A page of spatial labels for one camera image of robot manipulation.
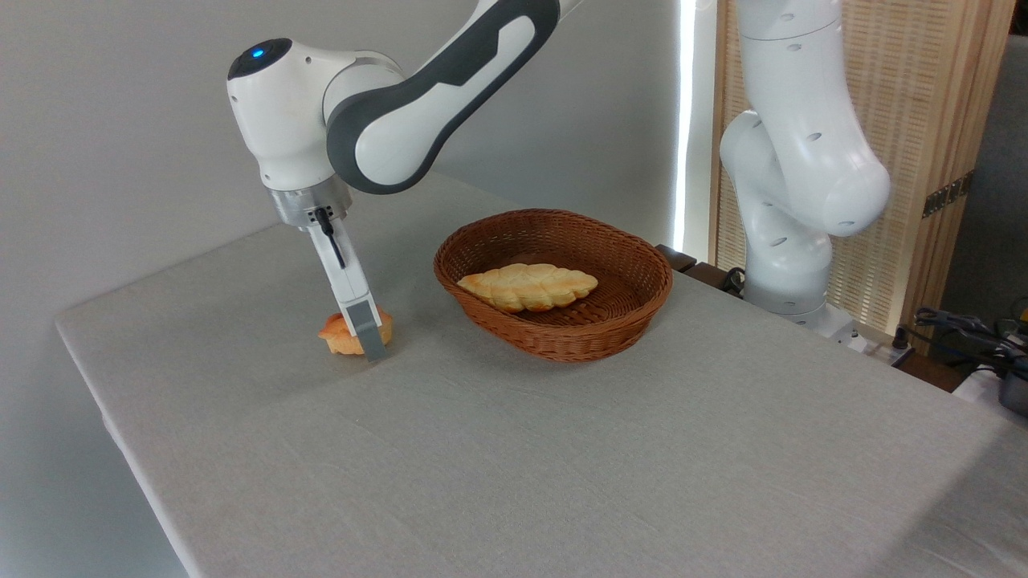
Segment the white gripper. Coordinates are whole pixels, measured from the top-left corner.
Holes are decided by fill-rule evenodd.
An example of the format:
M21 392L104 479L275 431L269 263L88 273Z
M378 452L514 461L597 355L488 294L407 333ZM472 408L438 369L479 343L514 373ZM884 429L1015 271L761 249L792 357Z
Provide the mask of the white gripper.
M363 355L368 361L388 357L381 335L381 315L373 300L367 278L360 264L342 219L309 214L309 234L326 273L338 306L344 311L350 336L346 355Z

